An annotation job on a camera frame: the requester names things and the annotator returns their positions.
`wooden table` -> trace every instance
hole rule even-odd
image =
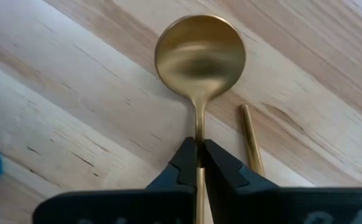
[[[60,192],[143,188],[166,166],[193,110],[158,79],[154,47],[203,12],[248,54],[207,138],[246,161],[249,103],[268,179],[362,186],[362,0],[0,0],[0,223],[30,223]]]

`gold metal rod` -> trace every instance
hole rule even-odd
[[[205,168],[197,169],[197,198],[196,198],[196,224],[204,224],[205,222]]]
[[[246,145],[246,152],[248,155],[249,167],[256,173],[264,177],[264,167],[262,166],[260,149],[258,148],[256,137],[254,135],[249,107],[247,104],[243,104],[239,108],[241,111],[244,141]]]

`black plastic object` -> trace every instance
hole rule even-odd
[[[71,192],[41,203],[34,224],[188,224],[195,219],[197,146],[186,138],[146,189]]]
[[[362,189],[282,188],[212,140],[203,163],[211,213],[224,223],[362,223]],[[40,204],[34,224],[192,224],[197,146],[186,138],[163,172],[143,190],[61,194]]]

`spoon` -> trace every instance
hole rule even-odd
[[[155,67],[163,83],[195,107],[195,140],[201,158],[207,102],[229,90],[242,74],[245,51],[241,37],[224,19],[186,16],[171,24],[155,48]],[[203,223],[204,168],[197,170],[197,219]]]

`wooden surface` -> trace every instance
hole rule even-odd
[[[30,223],[64,191],[143,188],[166,166],[193,110],[158,79],[154,47],[202,12],[248,52],[206,137],[246,161],[247,102],[268,179],[362,186],[362,0],[0,0],[0,223]]]

